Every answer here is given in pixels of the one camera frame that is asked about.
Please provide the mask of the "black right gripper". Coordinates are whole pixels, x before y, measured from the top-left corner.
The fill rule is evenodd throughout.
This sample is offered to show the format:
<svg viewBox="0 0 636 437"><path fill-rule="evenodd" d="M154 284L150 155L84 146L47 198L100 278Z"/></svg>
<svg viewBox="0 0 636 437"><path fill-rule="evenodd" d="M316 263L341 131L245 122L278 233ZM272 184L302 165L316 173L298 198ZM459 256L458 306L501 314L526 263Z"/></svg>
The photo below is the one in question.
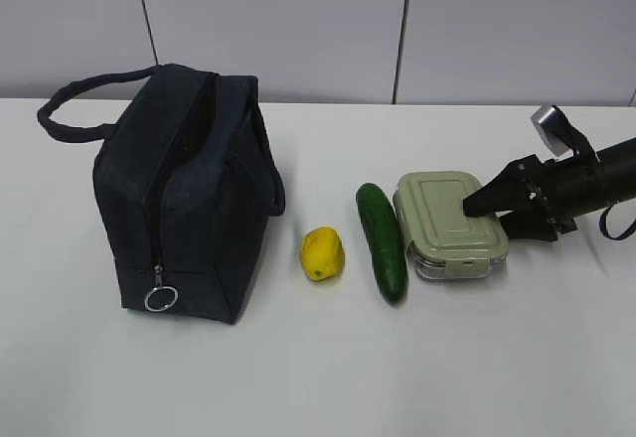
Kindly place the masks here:
<svg viewBox="0 0 636 437"><path fill-rule="evenodd" d="M557 194L560 161L541 162L531 155L510 162L491 182L463 200L467 217L501 212L509 239L555 242L559 234L577 230Z"/></svg>

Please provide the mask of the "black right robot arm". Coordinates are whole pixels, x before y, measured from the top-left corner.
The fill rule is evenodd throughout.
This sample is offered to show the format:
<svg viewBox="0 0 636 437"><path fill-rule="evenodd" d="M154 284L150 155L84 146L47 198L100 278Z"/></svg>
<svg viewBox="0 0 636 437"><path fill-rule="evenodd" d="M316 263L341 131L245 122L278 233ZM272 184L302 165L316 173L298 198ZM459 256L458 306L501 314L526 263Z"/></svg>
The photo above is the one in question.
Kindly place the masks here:
<svg viewBox="0 0 636 437"><path fill-rule="evenodd" d="M510 162L490 183L463 200L463 212L479 218L501 212L510 239L554 242L577 230L575 218L602 211L602 235L621 241L635 233L630 224L612 235L610 210L635 198L635 141L556 161L535 155Z"/></svg>

